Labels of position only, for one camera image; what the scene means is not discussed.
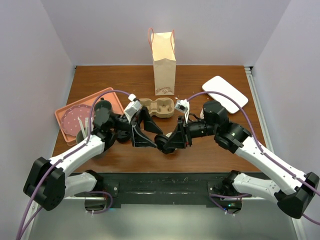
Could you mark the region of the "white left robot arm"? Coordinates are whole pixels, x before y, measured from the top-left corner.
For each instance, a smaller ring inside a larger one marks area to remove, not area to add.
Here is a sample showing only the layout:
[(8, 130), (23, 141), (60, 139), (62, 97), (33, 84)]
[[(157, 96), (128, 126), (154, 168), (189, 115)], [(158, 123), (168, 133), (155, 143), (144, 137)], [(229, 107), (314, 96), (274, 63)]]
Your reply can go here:
[(72, 173), (88, 160), (105, 153), (115, 143), (118, 132), (128, 133), (133, 147), (156, 148), (143, 130), (162, 133), (138, 99), (130, 102), (122, 115), (114, 113), (106, 101), (99, 101), (94, 106), (93, 130), (88, 136), (60, 155), (35, 160), (23, 192), (47, 211), (76, 194), (88, 192), (99, 196), (105, 189), (102, 176), (93, 170), (78, 175)]

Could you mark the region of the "single paper coffee cup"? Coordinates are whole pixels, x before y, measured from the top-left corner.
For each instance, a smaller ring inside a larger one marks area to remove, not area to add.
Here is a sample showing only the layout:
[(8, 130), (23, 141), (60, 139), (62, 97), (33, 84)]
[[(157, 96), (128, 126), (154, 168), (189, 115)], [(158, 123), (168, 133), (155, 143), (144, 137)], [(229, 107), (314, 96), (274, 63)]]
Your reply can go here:
[[(167, 133), (165, 136), (167, 137), (167, 138), (169, 138), (170, 136), (171, 136), (171, 132), (169, 132), (169, 133)], [(175, 149), (175, 150), (173, 150), (173, 149), (171, 149), (171, 152), (170, 152), (170, 154), (172, 154), (174, 151), (176, 151), (177, 150), (177, 148)]]

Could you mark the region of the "black plastic cup lid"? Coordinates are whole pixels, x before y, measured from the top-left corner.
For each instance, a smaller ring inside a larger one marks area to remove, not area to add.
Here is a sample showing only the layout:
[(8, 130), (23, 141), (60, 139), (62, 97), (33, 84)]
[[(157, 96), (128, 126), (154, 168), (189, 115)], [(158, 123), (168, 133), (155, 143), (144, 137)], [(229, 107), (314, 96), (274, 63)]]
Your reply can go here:
[(175, 151), (174, 149), (165, 149), (164, 148), (164, 145), (168, 142), (168, 140), (169, 140), (169, 137), (167, 137), (164, 134), (157, 134), (154, 137), (154, 142), (157, 145), (157, 149), (166, 155), (171, 154)]

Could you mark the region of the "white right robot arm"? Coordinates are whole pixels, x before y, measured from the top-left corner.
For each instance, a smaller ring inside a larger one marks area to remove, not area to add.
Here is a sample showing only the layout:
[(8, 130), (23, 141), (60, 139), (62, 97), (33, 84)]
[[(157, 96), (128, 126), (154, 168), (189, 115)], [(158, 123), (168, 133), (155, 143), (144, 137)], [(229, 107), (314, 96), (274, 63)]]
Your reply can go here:
[(290, 166), (265, 148), (247, 129), (231, 122), (218, 101), (204, 103), (202, 112), (203, 118), (191, 122), (180, 116), (162, 152), (185, 149), (195, 138), (213, 136), (221, 148), (247, 160), (268, 177), (260, 179), (233, 170), (222, 182), (222, 198), (251, 195), (275, 203), (292, 218), (304, 216), (320, 178), (313, 172), (304, 173)]

